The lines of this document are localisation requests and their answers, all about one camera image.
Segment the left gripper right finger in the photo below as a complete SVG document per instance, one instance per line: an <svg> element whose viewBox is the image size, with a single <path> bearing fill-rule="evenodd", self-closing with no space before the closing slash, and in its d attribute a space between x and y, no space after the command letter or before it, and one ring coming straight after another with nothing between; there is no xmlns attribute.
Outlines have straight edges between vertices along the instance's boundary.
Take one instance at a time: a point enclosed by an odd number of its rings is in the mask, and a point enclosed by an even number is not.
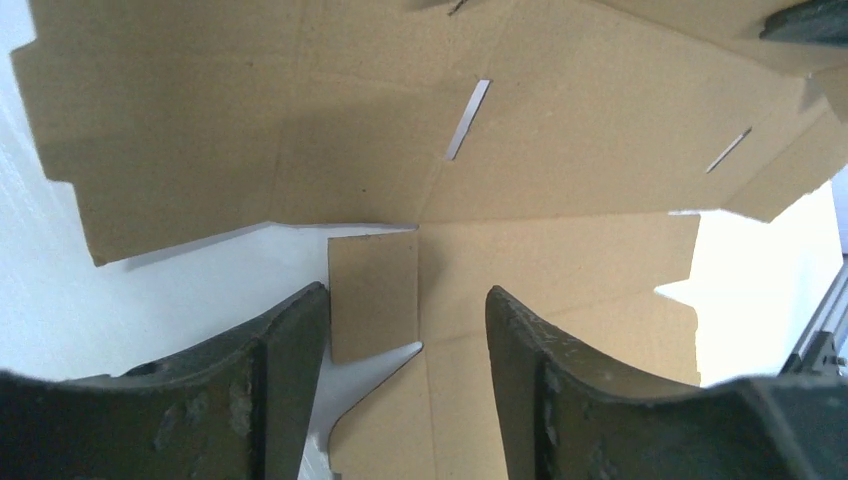
<svg viewBox="0 0 848 480"><path fill-rule="evenodd" d="M847 381L701 388L619 361L495 286L485 325L512 479L843 479Z"/></svg>

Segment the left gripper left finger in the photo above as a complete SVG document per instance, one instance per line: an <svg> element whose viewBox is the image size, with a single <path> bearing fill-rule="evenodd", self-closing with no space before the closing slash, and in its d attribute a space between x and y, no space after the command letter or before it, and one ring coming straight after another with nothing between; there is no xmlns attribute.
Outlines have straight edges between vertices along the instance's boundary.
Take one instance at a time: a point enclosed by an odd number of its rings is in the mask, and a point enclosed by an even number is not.
<svg viewBox="0 0 848 480"><path fill-rule="evenodd" d="M1 375L5 479L294 479L328 343L314 282L120 376Z"/></svg>

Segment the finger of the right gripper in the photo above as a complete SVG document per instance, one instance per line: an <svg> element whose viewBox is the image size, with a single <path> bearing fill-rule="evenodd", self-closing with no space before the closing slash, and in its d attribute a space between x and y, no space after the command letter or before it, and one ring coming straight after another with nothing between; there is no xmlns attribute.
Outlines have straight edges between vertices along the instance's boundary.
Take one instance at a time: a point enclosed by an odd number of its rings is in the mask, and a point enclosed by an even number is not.
<svg viewBox="0 0 848 480"><path fill-rule="evenodd" d="M847 0L812 0L769 15L759 33L764 41L847 46Z"/></svg>

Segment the brown cardboard box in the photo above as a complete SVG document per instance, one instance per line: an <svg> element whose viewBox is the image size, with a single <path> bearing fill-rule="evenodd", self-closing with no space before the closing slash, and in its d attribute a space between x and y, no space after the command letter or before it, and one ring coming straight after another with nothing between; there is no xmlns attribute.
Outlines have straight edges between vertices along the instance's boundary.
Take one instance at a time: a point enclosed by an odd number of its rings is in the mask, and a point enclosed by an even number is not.
<svg viewBox="0 0 848 480"><path fill-rule="evenodd" d="M423 350L330 436L352 479L502 479L500 285L693 384L696 219L771 220L847 156L847 51L786 1L32 1L12 56L97 263L261 220L413 224L332 245L333 348Z"/></svg>

